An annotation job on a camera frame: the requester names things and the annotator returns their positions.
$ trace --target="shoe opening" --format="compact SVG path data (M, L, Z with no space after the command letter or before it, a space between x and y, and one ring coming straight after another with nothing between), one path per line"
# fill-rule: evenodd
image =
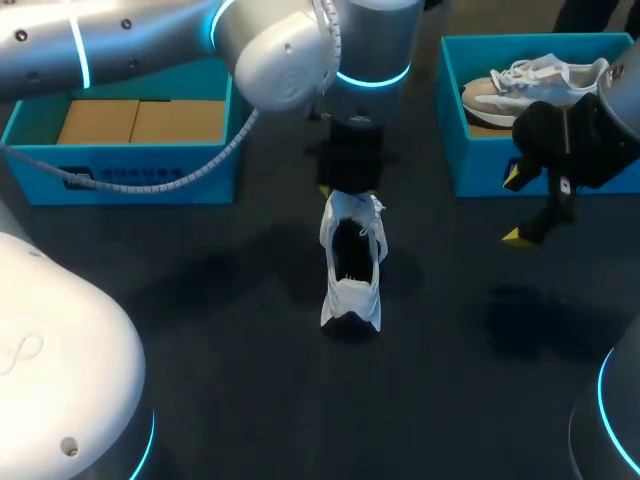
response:
M369 236L361 235L362 226L346 219L340 222L333 236L333 257L338 281L348 278L371 283L373 259L369 248Z
M569 85L576 89L592 88L609 67L604 59L598 59L591 65L573 65L569 68Z

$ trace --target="blue led ring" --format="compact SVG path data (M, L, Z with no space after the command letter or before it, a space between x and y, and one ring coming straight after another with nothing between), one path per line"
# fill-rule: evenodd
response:
M409 70L411 70L411 64L407 65L407 68L405 68L400 75L396 75L393 78L383 80L381 82L364 82L362 80L356 80L355 78L347 77L344 73L340 72L338 72L338 78L344 82L350 83L351 85L355 85L356 87L382 88L400 82L404 77L407 76Z
M138 475L140 475L140 472L142 471L142 468L144 467L145 463L147 462L147 459L149 458L149 454L151 453L151 445L153 444L153 437L155 435L155 431L156 431L156 414L153 413L153 416L151 418L151 433L149 434L149 442L147 443L147 449L144 451L144 455L142 456L140 463L138 463L138 468L136 468L135 472L133 472L133 475L131 475L129 480L136 480Z
M220 19L222 18L222 14L227 11L227 9L231 6L231 4L234 1L235 0L225 0L225 2L220 6L220 8L216 12L215 16L213 17L213 22L211 23L211 34L210 34L210 36L211 36L211 45L213 45L213 49L214 50L216 48L216 40L215 40L216 27L218 26L218 23L220 22Z
M87 52L84 49L84 42L82 41L82 34L80 33L80 26L78 25L78 18L69 17L69 25L71 25L73 40L78 50L78 60L80 60L80 68L82 70L82 88L86 90L91 86L91 76L89 75L89 62L87 61Z
M602 377L604 376L604 367L607 365L607 360L613 353L613 349L607 355L607 358L604 359L602 363L602 367L600 367L600 375L598 375L598 406L600 407L600 415L602 416L602 422L604 423L604 428L606 428L607 433L609 434L609 438L613 442L613 445L616 447L622 458L629 464L633 470L640 475L640 467L633 461L631 456L625 451L620 442L618 441L616 435L613 433L613 429L611 428L611 424L609 423L609 419L607 418L607 414L604 411L604 403L602 402Z

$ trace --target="blue bin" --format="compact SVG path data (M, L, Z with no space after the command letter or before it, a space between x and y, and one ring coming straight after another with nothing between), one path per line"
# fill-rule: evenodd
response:
M612 62L632 44L631 37L619 33L443 37L436 109L456 196L547 194L544 175L519 193L502 188L507 164L511 158L520 156L520 152L510 136L471 136L459 94L462 86L475 78L488 76L492 68L502 70L516 60L534 59L548 53L568 63L592 63L600 57ZM581 194L639 192L640 162L599 190L581 190Z
M226 101L221 143L56 145L73 100ZM124 185L165 183L200 168L242 127L243 100L219 59L71 93L18 102L2 141L36 160L96 180ZM209 175L169 193L127 195L78 188L31 165L8 164L31 205L228 204L234 200L235 151Z

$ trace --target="dark floor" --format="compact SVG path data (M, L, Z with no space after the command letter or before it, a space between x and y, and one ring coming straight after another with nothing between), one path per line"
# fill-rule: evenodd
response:
M31 210L2 176L36 243L137 325L162 478L570 478L572 403L640 309L640 197L580 198L574 228L507 248L541 200L456 201L430 89L411 84L367 345L319 332L324 200L301 151L322 127L264 118L232 208Z

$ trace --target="white cable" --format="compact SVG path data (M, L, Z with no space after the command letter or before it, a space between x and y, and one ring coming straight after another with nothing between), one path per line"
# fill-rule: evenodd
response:
M338 23L338 12L333 5L333 0L312 0L314 8L316 8L316 12L318 13L318 9L321 8L322 11L325 12L326 18L328 20L328 28L331 33L333 49L331 52L331 66L329 68L329 73L324 79L322 86L322 93L324 93L327 88L331 85L331 83L335 80L336 75L338 74L338 70L340 69L340 59L342 56L342 38L340 32L340 25ZM94 190L106 190L110 192L116 193L127 193L133 195L141 195L141 194L154 194L154 193L165 193L170 192L172 190L177 190L178 188L182 188L199 178L204 177L205 175L211 173L215 167L217 167L223 160L225 160L237 147L240 143L245 139L248 135L249 131L255 125L258 120L260 114L258 110L254 110L245 124L242 126L240 131L233 137L231 142L224 147L224 149L216 155L211 161L209 161L204 166L200 167L193 173L189 175L179 178L178 180L174 180L172 182L163 183L160 185L148 185L142 187L134 187L128 185L120 185L117 183L107 183L100 182L97 180L92 180L90 178L86 178L81 175L77 175L75 173L69 173L59 168L56 168L48 163L41 162L39 160L35 160L34 158L21 153L14 148L10 147L6 143L0 142L0 152L4 153L6 156L12 157L15 160L19 160L24 163L28 163L33 165L34 167L39 168L47 173L55 175L68 183L72 183L74 185L80 185L85 188L90 188Z
M226 147L224 147L224 149L213 160L211 160L210 162L200 167L195 172L190 173L185 177L179 178L178 180L174 180L173 182L163 183L160 185L132 187L128 185L120 185L117 183L100 182L97 180L91 180L90 178L85 178L75 173L65 172L64 170L60 170L59 168L49 165L48 163L35 160L31 158L29 155L25 155L24 153L21 153L11 148L9 145L5 143L0 143L0 151L4 152L7 155L10 155L16 160L29 163L30 165L33 165L34 167L38 167L39 169L44 170L47 173L56 175L62 178L63 180L65 180L66 182L73 183L75 185L80 185L85 188L91 188L94 190L107 190L110 192L117 192L117 193L129 193L134 195L165 193L165 192L170 192L172 190L177 190L178 188L182 188L185 185L188 185L194 182L195 180L202 178L208 173L211 173L211 171L215 167L217 167L220 164L220 162L222 162L225 158L227 158L231 154L231 152L233 152L238 147L240 142L242 142L242 140L249 133L249 130L251 130L253 125L256 123L256 120L258 120L258 117L259 117L258 111L254 110L249 116L249 118L247 119L247 121L245 122L245 124L242 126L240 131L236 134L235 137L233 137L233 140L231 140L231 142L229 142L229 144Z

